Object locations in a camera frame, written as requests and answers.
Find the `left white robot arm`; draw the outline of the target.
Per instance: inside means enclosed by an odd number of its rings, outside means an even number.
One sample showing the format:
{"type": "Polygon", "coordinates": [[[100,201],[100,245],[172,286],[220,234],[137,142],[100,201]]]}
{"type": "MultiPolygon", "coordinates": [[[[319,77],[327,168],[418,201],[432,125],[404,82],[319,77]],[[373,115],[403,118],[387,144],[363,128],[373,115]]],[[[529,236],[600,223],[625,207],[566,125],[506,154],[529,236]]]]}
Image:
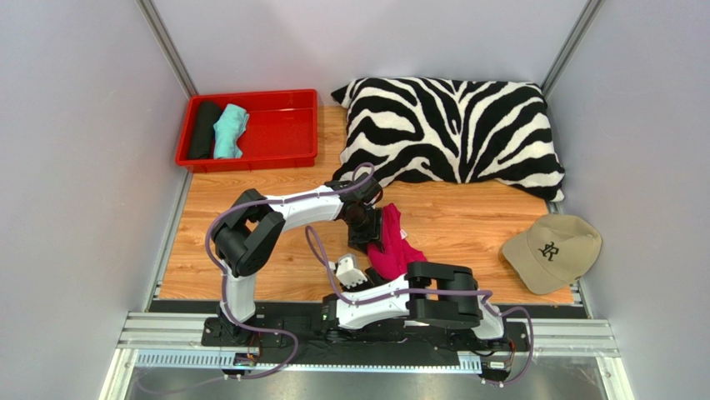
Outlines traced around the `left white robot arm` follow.
{"type": "Polygon", "coordinates": [[[350,248],[365,253],[371,244],[381,246],[383,212],[376,204],[382,195],[379,182],[368,175],[287,196],[264,196],[255,189],[243,192],[207,234],[207,243],[215,246],[211,258],[224,278],[222,314],[237,325],[254,316],[256,275],[288,230],[342,220],[350,248]]]}

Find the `magenta t shirt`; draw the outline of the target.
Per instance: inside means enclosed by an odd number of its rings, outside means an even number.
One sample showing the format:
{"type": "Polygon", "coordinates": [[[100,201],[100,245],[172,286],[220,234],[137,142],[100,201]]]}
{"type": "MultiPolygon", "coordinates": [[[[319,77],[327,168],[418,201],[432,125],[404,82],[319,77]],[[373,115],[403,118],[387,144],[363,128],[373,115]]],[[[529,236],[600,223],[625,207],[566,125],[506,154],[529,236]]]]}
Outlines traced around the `magenta t shirt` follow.
{"type": "Polygon", "coordinates": [[[381,244],[369,243],[366,254],[374,270],[386,280],[394,280],[408,271],[408,264],[426,262],[423,252],[412,247],[403,235],[401,213],[389,203],[382,208],[381,244]]]}

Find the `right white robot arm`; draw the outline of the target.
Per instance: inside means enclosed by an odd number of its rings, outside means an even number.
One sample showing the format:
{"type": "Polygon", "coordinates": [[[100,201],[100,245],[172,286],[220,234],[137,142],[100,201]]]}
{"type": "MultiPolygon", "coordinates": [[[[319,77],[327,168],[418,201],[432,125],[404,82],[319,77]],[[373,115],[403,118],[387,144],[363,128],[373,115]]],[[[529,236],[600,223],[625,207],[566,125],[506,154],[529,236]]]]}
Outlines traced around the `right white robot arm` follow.
{"type": "Polygon", "coordinates": [[[503,316],[490,305],[467,267],[411,262],[388,282],[369,277],[322,300],[322,330],[358,331],[373,323],[406,318],[435,328],[471,330],[481,340],[505,335],[503,316]]]}

